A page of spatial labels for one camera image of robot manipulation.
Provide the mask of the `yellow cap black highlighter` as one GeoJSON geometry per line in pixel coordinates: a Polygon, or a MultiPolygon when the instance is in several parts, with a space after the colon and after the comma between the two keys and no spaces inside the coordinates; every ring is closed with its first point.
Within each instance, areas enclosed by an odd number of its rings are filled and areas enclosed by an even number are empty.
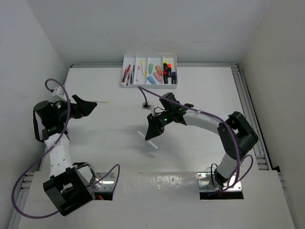
{"type": "Polygon", "coordinates": [[[167,61],[163,61],[163,70],[167,71],[167,61]]]}

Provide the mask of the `orange eraser case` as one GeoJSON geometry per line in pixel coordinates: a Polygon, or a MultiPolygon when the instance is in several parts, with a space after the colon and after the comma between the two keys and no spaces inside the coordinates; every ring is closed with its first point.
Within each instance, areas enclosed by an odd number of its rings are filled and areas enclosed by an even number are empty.
{"type": "Polygon", "coordinates": [[[159,65],[157,65],[157,66],[155,67],[155,69],[156,69],[157,73],[158,73],[160,76],[163,75],[163,72],[162,72],[161,67],[160,67],[159,65]]]}

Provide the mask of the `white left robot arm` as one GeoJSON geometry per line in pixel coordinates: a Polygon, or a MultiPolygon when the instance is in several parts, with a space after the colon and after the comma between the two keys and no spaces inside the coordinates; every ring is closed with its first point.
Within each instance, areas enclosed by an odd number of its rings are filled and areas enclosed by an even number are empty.
{"type": "Polygon", "coordinates": [[[87,117],[97,106],[73,95],[73,103],[42,101],[33,108],[34,133],[49,150],[50,178],[43,189],[61,215],[67,216],[95,199],[90,182],[71,162],[67,119],[87,117]]]}

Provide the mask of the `orange cap highlighter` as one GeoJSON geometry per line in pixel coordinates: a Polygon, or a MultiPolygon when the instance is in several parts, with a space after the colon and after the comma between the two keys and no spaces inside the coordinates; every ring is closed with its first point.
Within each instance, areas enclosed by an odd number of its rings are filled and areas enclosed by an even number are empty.
{"type": "Polygon", "coordinates": [[[167,72],[168,72],[168,75],[171,76],[171,74],[172,74],[172,65],[170,63],[167,64],[167,72]]]}

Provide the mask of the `pink cap black highlighter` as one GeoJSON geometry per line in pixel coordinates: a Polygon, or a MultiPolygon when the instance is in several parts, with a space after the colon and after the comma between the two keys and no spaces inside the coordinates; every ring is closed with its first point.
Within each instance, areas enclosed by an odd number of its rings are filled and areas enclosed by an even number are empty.
{"type": "Polygon", "coordinates": [[[168,84],[168,72],[163,70],[163,83],[168,84]]]}

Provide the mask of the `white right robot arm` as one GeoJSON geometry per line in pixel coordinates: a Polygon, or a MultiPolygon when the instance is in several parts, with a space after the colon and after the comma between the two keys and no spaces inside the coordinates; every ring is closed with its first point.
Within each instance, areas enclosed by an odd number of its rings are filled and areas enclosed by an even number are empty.
{"type": "Polygon", "coordinates": [[[147,116],[148,130],[145,140],[151,140],[164,133],[165,126],[171,123],[195,126],[217,134],[225,155],[212,176],[213,185],[224,186],[225,182],[239,170],[242,159],[258,142],[258,136],[244,115],[233,112],[226,121],[197,110],[192,104],[180,104],[173,93],[159,97],[163,106],[161,112],[151,111],[147,116]]]}

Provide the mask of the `blue eraser case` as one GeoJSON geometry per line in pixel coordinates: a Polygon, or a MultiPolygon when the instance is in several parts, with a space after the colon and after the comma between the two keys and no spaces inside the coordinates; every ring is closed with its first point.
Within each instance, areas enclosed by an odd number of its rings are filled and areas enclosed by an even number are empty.
{"type": "Polygon", "coordinates": [[[147,77],[147,80],[148,80],[151,84],[156,84],[155,80],[154,80],[151,76],[148,76],[148,77],[147,77]]]}

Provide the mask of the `green eraser case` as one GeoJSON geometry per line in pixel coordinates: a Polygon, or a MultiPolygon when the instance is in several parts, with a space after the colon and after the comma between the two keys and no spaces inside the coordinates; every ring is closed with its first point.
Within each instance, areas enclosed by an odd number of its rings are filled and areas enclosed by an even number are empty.
{"type": "Polygon", "coordinates": [[[148,65],[148,73],[149,73],[149,74],[152,74],[152,72],[153,72],[153,64],[150,63],[150,64],[148,65]]]}

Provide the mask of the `purple cap black highlighter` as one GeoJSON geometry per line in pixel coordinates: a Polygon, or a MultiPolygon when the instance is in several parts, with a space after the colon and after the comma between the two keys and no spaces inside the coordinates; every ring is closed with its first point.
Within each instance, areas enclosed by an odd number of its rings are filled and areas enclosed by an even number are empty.
{"type": "Polygon", "coordinates": [[[172,84],[176,84],[176,79],[177,79],[176,72],[172,72],[172,75],[171,75],[171,82],[172,82],[172,84]]]}

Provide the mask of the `white marker pen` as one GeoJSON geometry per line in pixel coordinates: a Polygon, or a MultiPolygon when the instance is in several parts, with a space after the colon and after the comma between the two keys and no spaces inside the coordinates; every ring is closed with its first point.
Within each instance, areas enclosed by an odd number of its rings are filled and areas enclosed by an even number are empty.
{"type": "Polygon", "coordinates": [[[158,146],[154,144],[151,140],[146,140],[145,135],[141,131],[137,131],[138,135],[143,138],[148,144],[150,144],[154,149],[158,149],[158,146]]]}

